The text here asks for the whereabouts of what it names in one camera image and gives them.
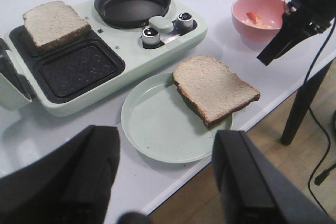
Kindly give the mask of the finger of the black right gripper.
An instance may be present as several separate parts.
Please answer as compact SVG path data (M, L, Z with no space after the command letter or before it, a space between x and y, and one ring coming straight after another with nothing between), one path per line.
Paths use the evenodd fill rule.
M267 66L303 40L311 37L309 28L311 19L312 16L305 12L283 13L280 31L257 56L257 59Z

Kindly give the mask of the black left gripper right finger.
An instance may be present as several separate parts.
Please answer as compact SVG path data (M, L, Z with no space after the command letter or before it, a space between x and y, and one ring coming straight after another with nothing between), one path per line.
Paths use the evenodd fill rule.
M226 223L335 223L244 131L216 133L212 166Z

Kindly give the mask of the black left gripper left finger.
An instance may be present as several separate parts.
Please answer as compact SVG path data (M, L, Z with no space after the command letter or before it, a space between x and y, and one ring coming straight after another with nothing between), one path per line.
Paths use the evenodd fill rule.
M1 223L103 223L119 159L116 127L86 127L1 179Z

